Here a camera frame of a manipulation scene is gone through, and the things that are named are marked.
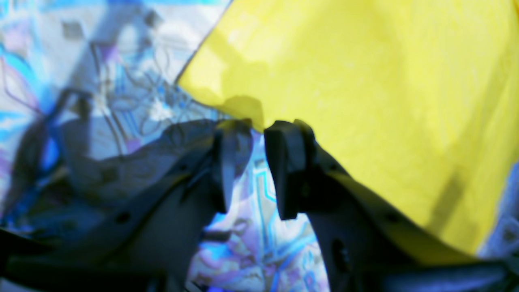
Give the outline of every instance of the yellow cloth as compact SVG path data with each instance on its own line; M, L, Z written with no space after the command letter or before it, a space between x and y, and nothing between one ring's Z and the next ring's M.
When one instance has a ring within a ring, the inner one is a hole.
M261 130L311 125L352 175L476 252L519 142L512 0L235 0L181 76Z

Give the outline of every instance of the black plastic part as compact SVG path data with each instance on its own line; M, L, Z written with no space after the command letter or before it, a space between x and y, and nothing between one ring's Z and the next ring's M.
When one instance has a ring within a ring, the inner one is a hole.
M356 182L304 122L275 122L265 130L265 145L280 217L307 214L332 292L467 291L508 274L502 263L448 247Z
M40 256L10 257L5 278L49 292L183 291L203 228L229 208L239 135L251 146L246 124L222 122L214 137L192 145L161 180L80 241ZM250 157L252 147L242 150L239 155ZM84 282L88 288L78 290Z
M297 125L276 121L265 130L265 151L276 184L281 220L295 219L300 211L302 183L305 182L306 153Z
M8 258L15 255L40 255L52 248L0 229L0 276L4 274Z
M232 236L232 231L206 231L202 234L201 240L204 242L225 243Z
M16 259L10 262L8 273L12 282L51 292L162 292L167 279L163 272Z
M449 292L495 290L508 270L500 262L365 273L363 291Z
M240 136L248 139L248 143L242 143L244 145L241 147ZM241 154L238 151L245 151L248 160L252 153L251 140L250 127L245 121L223 121L215 130L212 178L216 189L220 191L215 194L216 207L220 213L226 214L232 202L234 179L237 177L237 155Z

